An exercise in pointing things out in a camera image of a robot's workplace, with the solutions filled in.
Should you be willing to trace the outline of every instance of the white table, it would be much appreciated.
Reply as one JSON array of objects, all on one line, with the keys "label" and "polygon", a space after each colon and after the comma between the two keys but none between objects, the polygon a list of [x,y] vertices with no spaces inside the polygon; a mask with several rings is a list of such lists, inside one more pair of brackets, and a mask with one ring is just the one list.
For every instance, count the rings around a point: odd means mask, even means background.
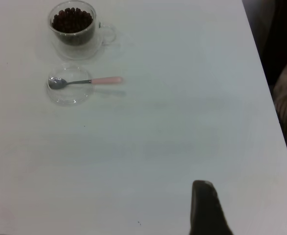
[{"label": "white table", "polygon": [[186,235],[205,179],[236,235],[287,235],[287,149],[241,1],[90,2],[129,42],[79,63],[126,83],[74,107],[44,91],[58,2],[0,1],[0,234]]}]

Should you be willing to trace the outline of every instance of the pink spoon handle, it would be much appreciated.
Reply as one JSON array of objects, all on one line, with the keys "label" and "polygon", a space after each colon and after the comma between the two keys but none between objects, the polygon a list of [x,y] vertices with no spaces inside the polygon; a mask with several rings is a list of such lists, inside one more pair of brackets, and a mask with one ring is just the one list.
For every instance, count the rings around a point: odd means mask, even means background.
[{"label": "pink spoon handle", "polygon": [[122,77],[103,77],[91,80],[91,84],[113,84],[121,83],[123,81]]}]

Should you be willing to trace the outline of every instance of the spoon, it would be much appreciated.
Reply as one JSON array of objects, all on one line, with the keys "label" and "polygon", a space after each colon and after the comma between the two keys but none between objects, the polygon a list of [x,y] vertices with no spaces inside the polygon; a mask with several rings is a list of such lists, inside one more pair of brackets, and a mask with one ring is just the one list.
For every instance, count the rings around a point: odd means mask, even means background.
[{"label": "spoon", "polygon": [[91,80],[83,80],[83,81],[74,81],[74,82],[66,82],[65,79],[60,77],[51,77],[48,80],[48,85],[51,89],[58,90],[66,87],[69,84],[114,84],[121,83],[123,81],[122,77],[103,77],[96,78]]}]

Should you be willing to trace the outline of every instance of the black object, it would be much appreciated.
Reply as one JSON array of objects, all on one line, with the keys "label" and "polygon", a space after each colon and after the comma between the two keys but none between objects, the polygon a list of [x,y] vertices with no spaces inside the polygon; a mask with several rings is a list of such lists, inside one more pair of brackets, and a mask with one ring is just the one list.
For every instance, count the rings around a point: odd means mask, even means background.
[{"label": "black object", "polygon": [[261,61],[269,85],[274,85],[287,65],[287,0],[276,0],[274,19]]},{"label": "black object", "polygon": [[209,181],[193,182],[190,220],[190,235],[233,235],[217,192]]},{"label": "black object", "polygon": [[54,16],[51,26],[61,33],[66,33],[60,34],[55,32],[56,36],[63,43],[71,46],[80,46],[87,43],[93,37],[95,24],[79,35],[67,34],[83,31],[88,28],[92,22],[93,18],[90,13],[87,13],[86,11],[82,12],[79,8],[66,8],[65,11],[61,10],[59,15]]}]

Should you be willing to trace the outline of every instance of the glass saucer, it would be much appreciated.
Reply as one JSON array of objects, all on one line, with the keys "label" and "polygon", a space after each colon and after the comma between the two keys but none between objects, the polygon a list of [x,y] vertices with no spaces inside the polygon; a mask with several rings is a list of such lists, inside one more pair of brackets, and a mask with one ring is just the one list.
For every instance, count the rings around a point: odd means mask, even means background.
[{"label": "glass saucer", "polygon": [[46,91],[50,99],[59,105],[70,106],[84,102],[93,92],[91,84],[72,84],[59,90],[53,90],[48,85],[48,80],[52,77],[65,79],[67,82],[89,80],[88,72],[82,67],[70,63],[61,64],[54,68],[47,79]]}]

